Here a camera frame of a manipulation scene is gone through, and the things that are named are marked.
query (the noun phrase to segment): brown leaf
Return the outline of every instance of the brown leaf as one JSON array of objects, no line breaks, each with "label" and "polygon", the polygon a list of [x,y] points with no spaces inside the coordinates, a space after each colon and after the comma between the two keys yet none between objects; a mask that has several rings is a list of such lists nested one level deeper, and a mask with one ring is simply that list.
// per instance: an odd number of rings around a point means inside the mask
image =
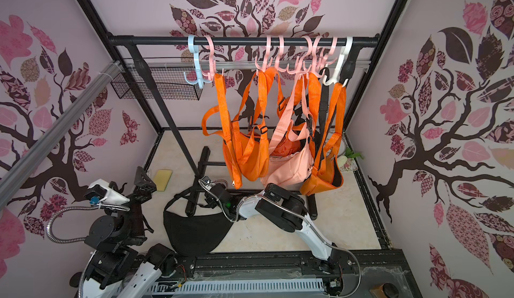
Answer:
[{"label": "brown leaf", "polygon": [[514,205],[514,200],[507,196],[493,196],[482,202],[481,205],[494,212],[503,212]]}]

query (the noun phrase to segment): black metal rod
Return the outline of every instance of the black metal rod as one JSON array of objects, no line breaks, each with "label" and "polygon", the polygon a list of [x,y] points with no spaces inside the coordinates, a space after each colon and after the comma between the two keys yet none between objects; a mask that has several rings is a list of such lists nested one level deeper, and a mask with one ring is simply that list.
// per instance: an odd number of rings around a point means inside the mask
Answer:
[{"label": "black metal rod", "polygon": [[136,67],[139,76],[143,78],[143,80],[146,83],[146,86],[148,87],[150,92],[152,92],[152,95],[155,98],[155,102],[157,102],[157,105],[159,106],[162,115],[164,115],[164,119],[166,119],[166,122],[170,126],[171,132],[173,132],[173,135],[175,136],[175,139],[177,140],[180,149],[182,149],[182,152],[186,156],[186,159],[188,160],[189,165],[191,166],[191,169],[193,170],[195,176],[201,178],[198,168],[196,167],[196,164],[194,163],[193,158],[191,157],[191,154],[189,153],[189,150],[186,147],[186,144],[184,143],[184,140],[182,139],[182,136],[180,135],[177,126],[175,125],[175,121],[173,121],[170,111],[168,110],[166,103],[162,99],[162,96],[159,93],[159,90],[157,89],[157,84],[155,84],[155,80],[152,76],[152,71],[150,70],[150,67],[143,59],[143,56],[141,56],[141,52],[138,50],[136,45],[125,45],[125,47],[134,59],[134,66]]},{"label": "black metal rod", "polygon": [[[110,36],[111,44],[115,46],[125,45],[187,45],[187,37],[165,37],[165,36]],[[213,37],[214,45],[266,45],[266,37]],[[193,42],[195,45],[209,45],[205,37],[196,37]],[[271,38],[273,46],[279,45],[279,38]],[[378,38],[376,37],[354,37],[353,45],[360,47],[376,47]],[[307,46],[307,40],[301,37],[284,38],[285,46]],[[332,38],[320,39],[318,46],[331,46]],[[346,45],[346,38],[338,38],[337,46]]]}]

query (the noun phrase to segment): floor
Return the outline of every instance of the floor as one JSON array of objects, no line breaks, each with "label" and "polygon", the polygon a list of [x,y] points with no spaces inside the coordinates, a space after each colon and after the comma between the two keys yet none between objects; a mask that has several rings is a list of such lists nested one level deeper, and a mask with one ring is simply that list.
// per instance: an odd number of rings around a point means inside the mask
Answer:
[{"label": "floor", "polygon": [[[195,162],[200,159],[203,146],[208,146],[211,150],[210,161],[223,161],[221,137],[217,135],[206,137],[202,131],[181,131],[181,135]],[[193,182],[193,172],[171,131],[164,133],[159,144],[150,165],[151,177],[158,169],[170,169],[173,170],[173,174],[166,190],[154,192],[153,198],[142,205],[143,213],[155,232],[146,233],[148,240],[137,248],[139,252],[144,252],[157,243],[172,247],[164,230],[162,211],[174,194],[187,189]],[[225,166],[209,166],[206,175],[213,180],[229,179]],[[343,177],[344,184],[341,188],[316,195],[318,207],[316,226],[338,247],[380,249],[354,174],[343,173]],[[260,189],[262,185],[260,181],[252,182],[244,179],[243,188]],[[290,190],[298,189],[299,186],[290,188]],[[179,199],[168,210],[185,216],[186,203],[185,199]],[[197,207],[196,214],[205,215],[220,211],[219,208]],[[255,216],[235,223],[213,252],[299,250],[309,250],[299,237],[277,228],[263,216]]]}]

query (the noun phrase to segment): white hanger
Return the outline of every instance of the white hanger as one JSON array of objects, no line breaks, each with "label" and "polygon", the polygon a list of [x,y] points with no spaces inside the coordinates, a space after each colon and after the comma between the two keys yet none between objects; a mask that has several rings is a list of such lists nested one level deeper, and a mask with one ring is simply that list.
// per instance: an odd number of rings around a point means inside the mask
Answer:
[{"label": "white hanger", "polygon": [[[326,79],[326,75],[323,75],[323,77],[321,78],[321,83],[323,83],[323,85],[329,86],[331,84],[335,84],[338,82],[337,77],[341,73],[341,69],[343,67],[343,62],[344,62],[344,57],[350,53],[350,50],[352,48],[352,43],[353,43],[353,37],[347,37],[346,38],[346,46],[344,46],[344,49],[342,48],[339,53],[339,58],[337,60],[336,69],[332,73],[332,76],[328,80]],[[344,81],[343,87],[346,86],[347,83],[348,83],[348,79],[346,79]]]}]

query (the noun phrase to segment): pink strap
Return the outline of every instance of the pink strap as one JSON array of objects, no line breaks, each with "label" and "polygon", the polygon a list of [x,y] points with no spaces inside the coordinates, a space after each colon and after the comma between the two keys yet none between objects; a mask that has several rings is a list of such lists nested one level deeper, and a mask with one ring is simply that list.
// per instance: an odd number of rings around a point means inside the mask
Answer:
[{"label": "pink strap", "polygon": [[[294,93],[294,89],[296,88],[296,85],[298,83],[298,80],[302,77],[302,113],[308,117],[310,114],[309,110],[307,109],[307,100],[305,99],[305,77],[301,74],[296,74],[294,77],[294,86],[292,87],[292,92]],[[273,136],[271,137],[271,141],[269,142],[269,153],[273,153],[275,151],[275,148],[279,145],[280,141],[282,141],[282,138],[286,134],[287,131],[289,131],[288,138],[290,141],[299,141],[306,139],[309,136],[309,129],[307,125],[304,125],[301,129],[300,133],[297,135],[292,131],[292,124],[293,120],[291,119],[293,114],[293,108],[294,108],[294,98],[289,98],[289,102],[287,102],[286,108],[284,110],[284,113],[282,113],[282,116],[280,117],[280,121],[277,124],[277,127],[273,131]]]}]

